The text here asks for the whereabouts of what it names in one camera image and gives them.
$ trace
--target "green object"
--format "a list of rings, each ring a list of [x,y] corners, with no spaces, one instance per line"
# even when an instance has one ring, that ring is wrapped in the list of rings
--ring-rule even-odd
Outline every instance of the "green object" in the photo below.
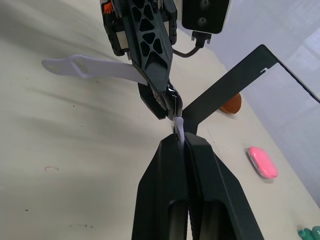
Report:
[[[312,231],[309,228],[299,230],[298,234],[299,234],[300,238],[302,238],[302,240],[318,240],[318,239],[320,239],[320,238],[314,238]]]
[[[312,228],[312,235],[315,240],[320,240],[320,226],[314,226]]]

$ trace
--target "white wall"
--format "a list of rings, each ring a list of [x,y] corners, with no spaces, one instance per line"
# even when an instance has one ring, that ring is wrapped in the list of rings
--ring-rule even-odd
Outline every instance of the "white wall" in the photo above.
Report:
[[[235,0],[209,48],[230,70],[260,44],[320,96],[319,0]],[[278,65],[243,94],[320,205],[320,105]]]

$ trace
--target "white table surface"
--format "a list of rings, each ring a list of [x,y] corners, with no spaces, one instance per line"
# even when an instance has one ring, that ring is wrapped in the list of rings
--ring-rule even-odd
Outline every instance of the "white table surface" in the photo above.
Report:
[[[156,119],[132,82],[56,76],[41,66],[45,57],[73,54],[128,62],[113,55],[98,2],[0,2],[3,240],[131,238],[137,186],[170,121]],[[178,31],[175,48],[193,46]],[[225,72],[203,49],[175,56],[170,79],[187,106]],[[239,179],[265,240],[298,240],[297,226],[320,225],[318,206],[244,99],[237,115],[214,113],[198,135]],[[251,167],[250,146],[274,160],[272,183]]]

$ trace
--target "orange object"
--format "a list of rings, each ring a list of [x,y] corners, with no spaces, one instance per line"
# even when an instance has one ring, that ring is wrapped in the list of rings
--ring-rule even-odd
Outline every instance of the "orange object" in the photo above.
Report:
[[[241,108],[241,103],[242,103],[241,95],[240,93],[238,93],[229,101],[227,101],[225,105],[221,106],[220,110],[225,114],[236,114],[237,112],[239,112]]]
[[[110,14],[114,10],[114,8],[112,7],[112,3],[111,2],[105,4],[103,9],[104,9],[103,14]]]

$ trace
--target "pink eraser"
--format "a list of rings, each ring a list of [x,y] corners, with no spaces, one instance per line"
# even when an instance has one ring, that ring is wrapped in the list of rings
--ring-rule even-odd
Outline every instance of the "pink eraser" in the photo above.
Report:
[[[274,179],[278,176],[278,170],[265,150],[259,147],[249,147],[248,156],[257,171],[266,179]]]

